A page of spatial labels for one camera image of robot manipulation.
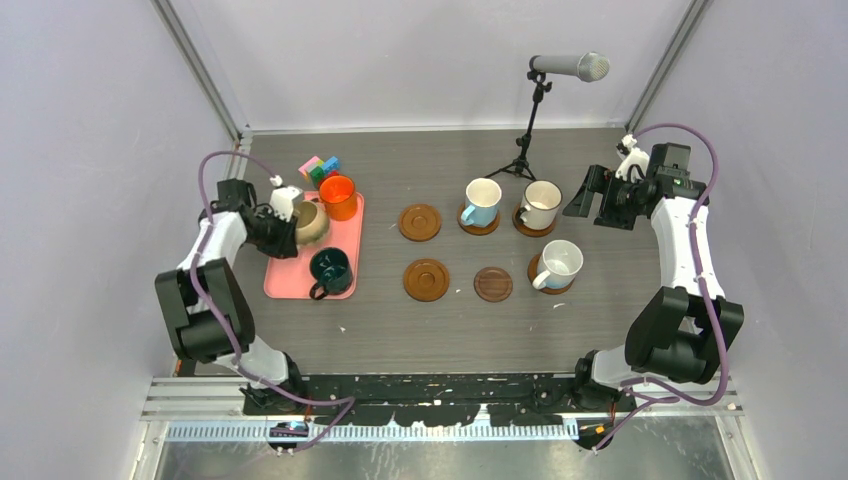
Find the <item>beige ceramic mug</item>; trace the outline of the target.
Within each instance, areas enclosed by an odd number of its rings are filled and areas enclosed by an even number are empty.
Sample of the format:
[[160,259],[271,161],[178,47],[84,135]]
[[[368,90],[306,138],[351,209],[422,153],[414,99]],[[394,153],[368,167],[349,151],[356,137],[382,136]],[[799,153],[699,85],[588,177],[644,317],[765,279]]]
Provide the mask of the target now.
[[304,200],[295,208],[295,241],[298,247],[322,243],[330,230],[330,219],[317,202]]

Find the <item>pink plastic tray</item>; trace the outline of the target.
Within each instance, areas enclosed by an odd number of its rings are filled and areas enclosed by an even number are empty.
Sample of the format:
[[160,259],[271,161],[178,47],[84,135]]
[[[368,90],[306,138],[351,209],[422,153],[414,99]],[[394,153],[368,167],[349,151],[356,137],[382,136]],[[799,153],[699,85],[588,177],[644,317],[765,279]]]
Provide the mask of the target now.
[[328,300],[343,300],[353,295],[359,271],[360,245],[362,240],[365,199],[357,193],[357,213],[346,221],[330,221],[330,230],[322,243],[303,247],[296,258],[270,259],[264,280],[264,292],[272,299],[309,300],[309,291],[315,283],[309,264],[311,258],[322,248],[341,249],[348,257],[353,271],[351,286],[342,294],[330,295]]

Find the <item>white mug dark rim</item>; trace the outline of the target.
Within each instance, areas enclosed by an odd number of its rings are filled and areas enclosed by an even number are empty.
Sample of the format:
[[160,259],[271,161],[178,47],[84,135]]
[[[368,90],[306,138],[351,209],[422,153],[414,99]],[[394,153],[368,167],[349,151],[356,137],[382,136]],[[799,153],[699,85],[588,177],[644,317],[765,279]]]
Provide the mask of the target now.
[[545,230],[553,225],[562,199],[556,184],[547,180],[533,181],[523,192],[515,219],[530,230]]

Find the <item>dark green mug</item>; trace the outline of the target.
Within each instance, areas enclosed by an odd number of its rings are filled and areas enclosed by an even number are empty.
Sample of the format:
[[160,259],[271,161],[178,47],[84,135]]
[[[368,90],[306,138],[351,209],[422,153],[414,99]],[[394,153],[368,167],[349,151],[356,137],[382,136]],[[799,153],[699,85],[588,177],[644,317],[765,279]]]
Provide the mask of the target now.
[[309,271],[315,283],[310,288],[312,300],[347,292],[354,280],[353,268],[347,254],[335,247],[319,250],[310,260]]

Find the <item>orange translucent cup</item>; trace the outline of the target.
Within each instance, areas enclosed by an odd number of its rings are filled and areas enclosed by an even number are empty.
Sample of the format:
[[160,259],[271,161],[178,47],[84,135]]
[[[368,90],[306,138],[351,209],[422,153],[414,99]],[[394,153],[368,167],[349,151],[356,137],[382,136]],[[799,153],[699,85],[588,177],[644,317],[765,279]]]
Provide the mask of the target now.
[[319,198],[330,219],[347,221],[358,210],[357,191],[354,181],[345,175],[335,175],[322,181]]

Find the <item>light blue mug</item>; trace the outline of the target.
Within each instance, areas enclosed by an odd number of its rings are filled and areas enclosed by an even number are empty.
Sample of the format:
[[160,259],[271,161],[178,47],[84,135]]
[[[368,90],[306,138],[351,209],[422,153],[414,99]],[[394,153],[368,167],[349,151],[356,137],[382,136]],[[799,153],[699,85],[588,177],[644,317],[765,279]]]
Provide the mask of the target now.
[[472,180],[465,189],[459,223],[465,227],[488,227],[497,217],[501,198],[502,190],[496,181],[490,178]]

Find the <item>dark walnut wooden coaster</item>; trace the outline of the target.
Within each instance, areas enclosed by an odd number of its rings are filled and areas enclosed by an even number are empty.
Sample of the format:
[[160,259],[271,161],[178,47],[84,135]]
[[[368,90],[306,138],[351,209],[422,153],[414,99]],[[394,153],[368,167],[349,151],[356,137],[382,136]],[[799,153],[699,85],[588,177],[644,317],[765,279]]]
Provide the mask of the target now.
[[474,290],[484,301],[497,303],[506,300],[513,291],[511,275],[499,267],[484,267],[474,277]]

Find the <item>light brown wooden coaster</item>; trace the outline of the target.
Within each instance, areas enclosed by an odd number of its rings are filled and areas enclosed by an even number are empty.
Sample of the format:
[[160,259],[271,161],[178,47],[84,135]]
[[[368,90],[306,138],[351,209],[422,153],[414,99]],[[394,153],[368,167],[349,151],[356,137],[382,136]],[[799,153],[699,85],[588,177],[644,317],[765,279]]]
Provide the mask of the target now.
[[447,267],[431,258],[414,260],[403,274],[406,293],[419,302],[440,299],[447,292],[449,285],[450,274]]

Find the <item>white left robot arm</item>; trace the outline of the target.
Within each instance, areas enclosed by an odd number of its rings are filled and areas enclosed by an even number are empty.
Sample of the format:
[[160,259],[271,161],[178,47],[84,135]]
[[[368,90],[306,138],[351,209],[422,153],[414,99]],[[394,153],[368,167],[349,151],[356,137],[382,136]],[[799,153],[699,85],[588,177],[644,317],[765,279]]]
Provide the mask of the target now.
[[179,359],[223,366],[247,379],[242,392],[248,400],[293,414],[305,405],[306,385],[292,358],[258,336],[232,269],[245,245],[272,259],[298,254],[295,209],[304,192],[278,177],[271,182],[264,203],[250,182],[219,182],[217,199],[204,202],[191,252],[176,268],[158,274],[154,287]]

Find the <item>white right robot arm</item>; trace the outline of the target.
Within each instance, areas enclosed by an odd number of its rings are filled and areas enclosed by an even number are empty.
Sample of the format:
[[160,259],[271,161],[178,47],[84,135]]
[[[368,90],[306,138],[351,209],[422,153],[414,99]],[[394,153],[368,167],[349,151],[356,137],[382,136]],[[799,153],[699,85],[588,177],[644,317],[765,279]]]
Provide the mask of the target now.
[[563,213],[586,217],[599,195],[599,226],[631,230],[647,218],[659,248],[660,287],[623,345],[578,360],[571,397],[589,411],[617,401],[639,377],[708,383],[744,322],[743,307],[727,300],[712,267],[707,186],[690,176],[690,147],[664,143],[645,152],[627,135],[617,150],[619,167],[590,166]]

